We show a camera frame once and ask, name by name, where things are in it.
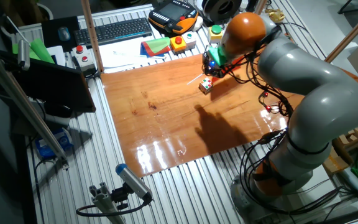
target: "blue cap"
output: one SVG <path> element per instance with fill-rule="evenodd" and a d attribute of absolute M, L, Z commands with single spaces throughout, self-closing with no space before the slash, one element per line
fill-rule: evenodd
<path fill-rule="evenodd" d="M 116 166 L 116 173 L 119 175 L 127 166 L 127 164 L 119 164 Z"/>

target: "computer mouse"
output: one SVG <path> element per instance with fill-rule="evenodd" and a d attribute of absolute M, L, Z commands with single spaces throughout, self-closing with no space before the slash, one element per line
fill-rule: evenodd
<path fill-rule="evenodd" d="M 59 34 L 59 39 L 61 41 L 68 41 L 70 40 L 70 33 L 68 32 L 67 27 L 61 27 L 59 30 L 57 30 Z"/>

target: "red button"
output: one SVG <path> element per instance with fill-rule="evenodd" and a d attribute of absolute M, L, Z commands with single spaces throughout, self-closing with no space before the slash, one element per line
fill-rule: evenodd
<path fill-rule="evenodd" d="M 80 45 L 77 46 L 77 52 L 82 53 L 84 51 L 84 48 Z"/>
<path fill-rule="evenodd" d="M 177 38 L 175 38 L 175 43 L 177 43 L 177 44 L 181 44 L 181 37 L 177 37 Z"/>

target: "paper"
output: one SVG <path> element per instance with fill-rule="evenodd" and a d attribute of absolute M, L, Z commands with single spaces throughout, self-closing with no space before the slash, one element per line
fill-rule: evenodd
<path fill-rule="evenodd" d="M 132 40 L 106 44 L 99 46 L 103 67 L 105 69 L 118 68 L 126 65 L 148 64 L 155 59 L 140 56 L 140 43 L 145 41 L 144 37 Z"/>

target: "small cube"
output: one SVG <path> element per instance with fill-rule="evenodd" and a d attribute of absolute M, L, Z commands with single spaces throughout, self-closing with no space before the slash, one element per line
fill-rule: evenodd
<path fill-rule="evenodd" d="M 206 95 L 207 93 L 209 93 L 212 90 L 213 86 L 214 85 L 209 78 L 204 78 L 200 82 L 200 85 L 198 85 L 198 88 Z"/>
<path fill-rule="evenodd" d="M 213 25 L 208 29 L 208 41 L 210 44 L 218 44 L 222 36 L 222 28 L 219 25 Z"/>
<path fill-rule="evenodd" d="M 183 50 L 186 50 L 186 42 L 183 40 L 181 36 L 172 37 L 170 39 L 171 48 L 175 53 L 179 53 Z"/>
<path fill-rule="evenodd" d="M 190 50 L 196 47 L 197 40 L 194 32 L 186 32 L 181 37 L 186 42 L 186 50 Z"/>

